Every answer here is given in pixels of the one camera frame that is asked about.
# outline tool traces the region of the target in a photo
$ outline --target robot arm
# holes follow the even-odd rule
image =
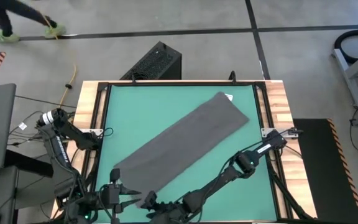
[[[239,151],[231,157],[229,165],[225,170],[203,188],[188,192],[182,196],[181,202],[157,203],[155,192],[150,192],[142,208],[154,210],[155,212],[147,215],[153,224],[174,224],[188,223],[197,216],[205,201],[223,188],[226,184],[238,178],[247,179],[255,172],[259,165],[259,159],[272,149],[284,147],[287,141],[273,130],[268,134],[267,140],[253,151]]]
[[[120,195],[140,194],[118,184],[118,169],[113,169],[110,183],[105,184],[100,192],[89,192],[83,177],[71,166],[62,139],[72,139],[81,150],[99,150],[101,139],[95,133],[83,133],[70,122],[62,109],[55,109],[41,115],[37,129],[44,140],[44,146],[53,168],[52,180],[55,186],[55,199],[59,209],[64,209],[64,220],[53,223],[91,223],[90,211],[111,209],[112,214],[121,213],[126,206],[136,203],[119,201]],[[119,219],[113,215],[111,223],[118,224]]]

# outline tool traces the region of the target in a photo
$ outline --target gray cloth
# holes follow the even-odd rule
[[[166,186],[248,120],[219,92],[114,168],[120,168],[124,186],[142,192],[140,206],[151,190]]]

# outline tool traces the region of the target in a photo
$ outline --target jeans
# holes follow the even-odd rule
[[[4,36],[10,36],[12,34],[12,24],[6,14],[6,11],[10,11],[14,14],[39,22],[44,26],[48,25],[39,11],[24,4],[23,2],[18,0],[0,0],[0,29],[2,30],[2,34]],[[55,21],[51,20],[47,16],[45,17],[48,19],[52,27],[56,27]]]

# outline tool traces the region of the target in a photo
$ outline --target black box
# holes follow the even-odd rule
[[[120,80],[181,80],[181,53],[158,42]]]

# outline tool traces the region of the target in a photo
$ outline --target green mat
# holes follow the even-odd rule
[[[202,188],[217,176],[229,157],[262,139],[252,87],[112,86],[106,128],[113,128],[114,134],[103,140],[97,189],[109,181],[115,164],[219,91],[233,95],[232,102],[250,121],[157,192],[159,202],[175,201]],[[148,222],[146,214],[147,210],[131,205],[118,217],[121,222]],[[276,220],[265,158],[251,178],[227,184],[204,205],[202,222],[232,220]],[[109,223],[108,216],[100,211],[96,223]]]

